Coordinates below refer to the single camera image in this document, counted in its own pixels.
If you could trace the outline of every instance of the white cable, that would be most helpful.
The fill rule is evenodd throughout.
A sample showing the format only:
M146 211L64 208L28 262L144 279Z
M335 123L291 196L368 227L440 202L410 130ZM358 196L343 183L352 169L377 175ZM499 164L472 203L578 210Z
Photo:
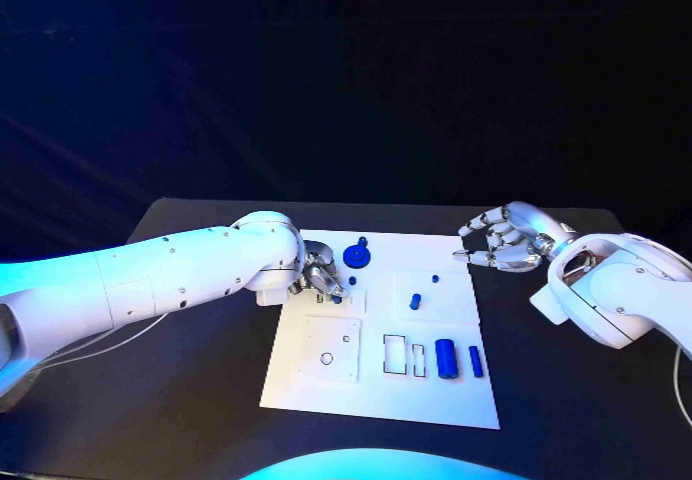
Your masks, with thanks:
M75 362L77 360L84 360L85 358L90 358L90 357L95 357L97 355L101 355L103 353L106 352L110 352L111 350L114 350L116 348L121 347L126 343L131 342L140 335L143 335L149 330L152 330L152 328L155 328L155 326L157 325L157 323L166 318L166 315L168 313L165 313L155 321L155 323L152 323L152 325L144 329L142 330L136 335L133 335L127 340L124 340L123 342L120 342L117 345L114 345L113 347L108 347L107 349L104 350L100 350L98 352L94 352L94 353L90 353L88 355L82 355L81 357L75 357L75 358L71 358L68 360L64 360L62 362L58 362L58 363L52 363L51 365L45 365L36 369L32 370L32 372L41 372L41 370L45 370L46 368L51 368L51 367L56 367L58 365L65 365L67 363L69 362Z
M682 414L688 419L689 426L692 427L692 420L688 415L688 411L685 410L685 405L682 404L681 398L681 387L678 386L678 370L681 367L681 350L682 348L678 347L678 351L675 352L675 362L674 362L674 388L675 388L675 398L678 399L678 405L681 406Z
M78 350L81 350L82 348L87 348L90 345L94 345L100 340L103 340L111 333L117 332L120 330L121 327L118 328L111 328L110 330L107 330L98 337L93 338L87 343L82 343L81 345L78 345L75 348L71 348L69 350L65 350L65 352L61 352L58 353L56 355L51 355L42 363L46 363L52 360L55 360L56 358L61 358L64 357L65 355L69 355L71 353L75 353Z

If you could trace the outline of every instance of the blue object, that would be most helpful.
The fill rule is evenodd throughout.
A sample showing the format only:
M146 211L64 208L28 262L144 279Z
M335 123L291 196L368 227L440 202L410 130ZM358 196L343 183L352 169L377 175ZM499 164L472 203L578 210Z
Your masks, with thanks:
M421 294L414 293L414 297L411 298L411 310L418 310L421 306Z
M365 237L358 239L358 245L352 245L343 251L343 263L351 268L364 268L371 263L371 251Z
M475 463L427 453L352 448L312 453L263 468L244 480L325 480L325 478L436 480L521 480L524 477Z
M483 376L483 364L480 363L479 347L469 347L472 354L473 376L480 378Z
M446 380L459 378L457 354L454 352L454 342L450 339L436 340L436 355L440 378Z

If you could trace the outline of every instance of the blue round cap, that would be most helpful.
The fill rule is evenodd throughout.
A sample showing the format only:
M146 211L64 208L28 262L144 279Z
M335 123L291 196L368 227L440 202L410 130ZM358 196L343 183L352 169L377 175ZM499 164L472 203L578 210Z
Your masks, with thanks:
M343 251L343 263L351 268L364 268L371 263L371 251L365 237L358 239L358 245L352 245Z

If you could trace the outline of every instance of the rectangular slot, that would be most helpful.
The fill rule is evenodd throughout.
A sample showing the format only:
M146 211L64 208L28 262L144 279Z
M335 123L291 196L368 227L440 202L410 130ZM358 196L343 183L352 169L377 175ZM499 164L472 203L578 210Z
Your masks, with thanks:
M385 373L407 374L407 337L404 335L385 335Z
M413 347L414 354L414 377L426 377L426 347L414 343Z

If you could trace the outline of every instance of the robotic hand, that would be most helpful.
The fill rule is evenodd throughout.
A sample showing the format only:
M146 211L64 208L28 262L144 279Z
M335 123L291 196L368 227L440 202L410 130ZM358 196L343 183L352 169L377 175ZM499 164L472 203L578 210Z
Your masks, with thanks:
M462 237L489 227L489 251L454 252L464 263L509 272L551 261L548 284L531 303L560 325L571 319L604 345L623 348L652 328L692 358L692 264L632 234L581 236L542 210L512 202L476 217Z
M241 288L257 292L260 305L284 303L304 288L348 295L329 246L303 241L280 213L254 212L231 227L0 265L0 396L74 342Z

